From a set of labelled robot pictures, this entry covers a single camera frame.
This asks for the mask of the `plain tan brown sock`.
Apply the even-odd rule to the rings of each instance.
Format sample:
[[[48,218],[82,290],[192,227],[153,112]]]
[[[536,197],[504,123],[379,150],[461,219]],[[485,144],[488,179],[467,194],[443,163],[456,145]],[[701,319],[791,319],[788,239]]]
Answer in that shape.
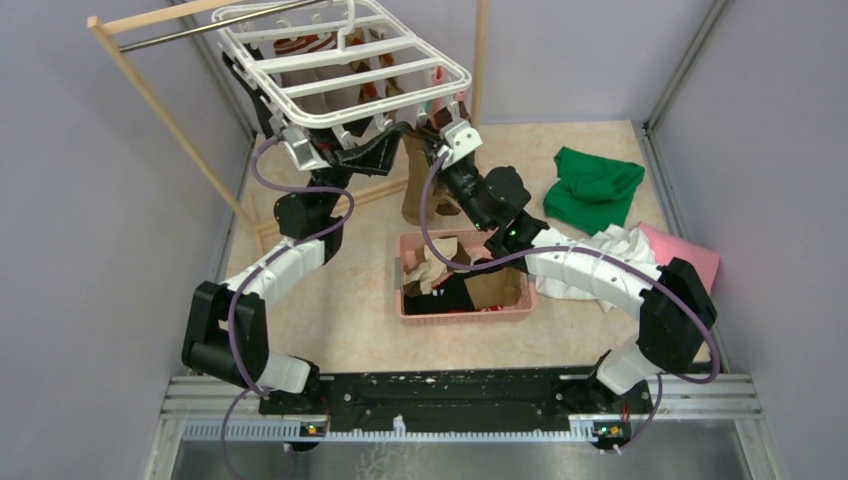
[[[403,219],[410,225],[419,226],[421,212],[421,195],[426,193],[425,219],[429,224],[436,215],[451,216],[455,214],[453,205],[447,200],[444,190],[437,190],[433,185],[425,186],[425,180],[430,165],[425,153],[425,141],[412,129],[407,129],[403,137],[404,148],[408,158],[408,180],[405,196],[401,206]]]

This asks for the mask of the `white plastic clip hanger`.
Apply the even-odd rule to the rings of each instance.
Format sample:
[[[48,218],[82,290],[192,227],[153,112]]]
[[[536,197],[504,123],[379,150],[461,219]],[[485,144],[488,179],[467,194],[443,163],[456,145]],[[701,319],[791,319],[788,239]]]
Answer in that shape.
[[[355,1],[358,6],[356,13],[360,17],[368,17],[371,15],[371,10],[365,7],[367,1]],[[220,12],[212,11],[211,21],[214,22],[221,17]],[[264,18],[253,20],[246,24],[234,25],[231,30],[234,33],[257,32],[262,30],[271,30],[284,27],[304,26],[317,22],[334,22],[339,21],[343,17],[343,12],[339,8],[327,9],[297,9],[285,12],[281,15],[270,15]],[[229,52],[225,48],[225,41],[218,31],[220,43],[224,52]],[[287,57],[293,57],[299,54],[329,52],[335,50],[337,46],[337,38],[333,33],[312,34],[303,37],[279,38],[277,40],[260,41],[251,44],[247,47],[249,54],[256,60],[280,60]],[[271,76],[273,82],[278,86],[295,87],[311,82],[325,81],[339,77],[350,77],[357,73],[365,73],[371,70],[387,69],[392,66],[412,63],[424,59],[424,54],[414,48],[401,50],[395,54],[385,54],[378,58],[368,60],[359,60],[341,65],[327,65],[323,67],[307,68],[304,70],[296,70],[290,72],[274,73]],[[451,77],[448,72],[443,69],[436,71],[418,71],[398,77],[387,78],[377,82],[369,82],[360,85],[351,85],[346,88],[319,93],[315,95],[306,95],[295,99],[295,105],[304,113],[311,115],[327,114],[334,110],[341,110],[357,105],[362,105],[370,102],[387,99],[393,96],[399,96],[411,90],[418,90],[432,84],[440,84],[450,81]],[[445,107],[443,102],[435,104],[428,103],[425,106],[427,118],[437,108]],[[403,108],[399,111],[389,113],[389,118],[392,121],[394,114],[405,112],[406,114],[416,117],[416,109],[413,106]]]

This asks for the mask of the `brown striped sock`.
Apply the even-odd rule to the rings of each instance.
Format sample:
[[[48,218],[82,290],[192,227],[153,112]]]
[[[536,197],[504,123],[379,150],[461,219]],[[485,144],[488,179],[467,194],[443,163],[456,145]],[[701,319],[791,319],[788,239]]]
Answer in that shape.
[[[466,104],[464,102],[457,103],[459,117],[463,120],[471,122],[471,116],[468,112]],[[438,134],[439,131],[445,126],[449,125],[451,122],[455,120],[454,115],[451,113],[451,110],[448,106],[442,107],[440,110],[436,111],[428,120],[426,124],[426,128],[430,131]]]

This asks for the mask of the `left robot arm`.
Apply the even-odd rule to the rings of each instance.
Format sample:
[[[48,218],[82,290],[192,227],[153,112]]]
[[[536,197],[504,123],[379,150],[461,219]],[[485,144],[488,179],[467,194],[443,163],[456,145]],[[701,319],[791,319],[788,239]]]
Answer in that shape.
[[[313,171],[304,187],[274,184],[258,170],[262,155],[277,144],[289,146],[294,129],[266,139],[250,160],[256,179],[281,192],[275,207],[282,239],[259,260],[222,283],[204,281],[193,293],[181,351],[182,363],[250,390],[260,396],[282,392],[283,401],[297,413],[319,404],[318,367],[305,359],[274,351],[269,343],[267,314],[307,274],[321,268],[338,252],[343,226],[352,216],[351,177],[362,173],[385,175],[394,164],[408,124],[400,121],[368,140],[344,149],[328,130],[305,141],[311,152],[328,161]],[[340,199],[349,205],[334,215]]]

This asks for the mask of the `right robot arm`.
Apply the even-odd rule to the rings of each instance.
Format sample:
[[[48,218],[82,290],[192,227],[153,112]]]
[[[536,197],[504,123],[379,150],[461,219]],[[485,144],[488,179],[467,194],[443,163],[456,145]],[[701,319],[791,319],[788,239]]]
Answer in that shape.
[[[531,195],[512,166],[481,175],[470,156],[457,160],[448,149],[428,163],[425,183],[446,187],[474,226],[490,232],[485,246],[493,265],[577,287],[637,320],[637,333],[602,357],[586,385],[594,409],[614,411],[637,383],[657,374],[695,384],[717,378],[721,363],[710,333],[717,311],[690,262],[624,259],[570,238],[526,212]]]

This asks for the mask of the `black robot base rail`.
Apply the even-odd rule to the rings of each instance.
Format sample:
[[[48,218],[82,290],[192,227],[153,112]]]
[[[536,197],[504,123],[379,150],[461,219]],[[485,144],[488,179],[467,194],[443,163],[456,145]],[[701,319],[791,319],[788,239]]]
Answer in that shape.
[[[330,442],[575,442],[615,450],[645,420],[753,420],[751,379],[722,374],[706,385],[650,378],[609,406],[578,398],[584,368],[335,373],[309,397],[262,400],[209,376],[171,380],[161,409],[190,439]]]

